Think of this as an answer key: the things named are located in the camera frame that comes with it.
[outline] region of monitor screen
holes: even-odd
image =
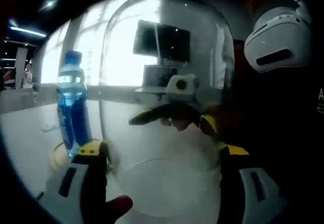
[[[190,32],[169,25],[139,20],[133,53],[189,62]]]

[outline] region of white table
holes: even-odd
[[[211,162],[213,158],[210,156],[211,145],[208,142],[197,144],[195,136],[198,129],[192,126],[184,132],[177,132],[171,127],[160,126],[159,122],[153,122],[146,127],[128,126],[123,122],[128,121],[135,111],[141,110],[140,106],[113,102],[105,102],[103,105],[107,124],[105,127],[110,133],[109,140],[119,158],[117,174],[107,176],[107,199],[120,194],[130,194],[135,203],[134,208],[117,223],[216,223],[220,201],[219,169],[207,172],[210,166],[206,165],[206,162]],[[88,108],[93,137],[102,139],[99,104],[97,101],[88,101]],[[13,166],[30,193],[37,196],[45,190],[45,183],[53,174],[49,156],[58,143],[62,142],[61,132],[57,127],[56,104],[3,114],[0,116],[0,122]],[[42,130],[52,126],[54,129],[48,132]],[[181,139],[186,140],[178,144],[172,142]],[[169,161],[159,160],[165,158],[178,159],[190,167],[204,169],[204,173],[196,177],[182,176],[187,168],[178,167],[177,162],[172,165]],[[148,159],[157,160],[151,165],[136,165]],[[169,176],[164,170],[173,171],[173,175]],[[195,186],[196,189],[187,196],[178,197],[182,189],[169,186],[169,180],[182,181],[184,177],[189,177],[189,181],[184,185],[181,183],[183,189],[189,186]],[[187,198],[192,201],[195,195],[197,201],[182,209],[181,199]],[[175,196],[179,203],[170,209],[165,205],[165,201]],[[156,214],[155,217],[143,214],[143,210],[145,212],[146,209]],[[168,216],[168,213],[175,216],[160,218]]]

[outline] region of ceiling light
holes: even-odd
[[[44,10],[44,9],[48,10],[48,9],[53,8],[57,1],[58,0],[45,0],[43,6],[38,11],[40,12],[41,10]]]
[[[1,58],[2,61],[15,61],[16,59],[9,59],[9,58]]]
[[[51,7],[52,5],[54,5],[55,2],[56,1],[49,1],[49,2],[47,2],[46,6]]]
[[[34,31],[24,29],[24,28],[10,27],[10,29],[20,31],[20,32],[24,32],[24,33],[34,34],[34,35],[37,35],[37,36],[40,36],[40,37],[46,37],[46,34],[34,32]]]
[[[14,27],[18,27],[18,24],[17,24],[17,22],[14,20],[14,19],[9,19],[9,23],[12,25],[12,26],[14,26]]]

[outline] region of bottle label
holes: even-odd
[[[57,114],[59,118],[60,128],[62,132],[65,148],[70,150],[73,147],[74,133],[71,121],[70,107],[65,104],[64,96],[57,91],[58,105]]]
[[[57,113],[66,149],[78,151],[80,146],[92,140],[88,117],[87,100],[80,98],[72,105],[66,104],[66,98],[57,90]]]

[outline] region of computer monitor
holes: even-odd
[[[146,65],[142,86],[167,87],[173,75],[178,74],[177,67]]]
[[[169,25],[139,20],[133,53],[183,63],[190,62],[190,32]]]

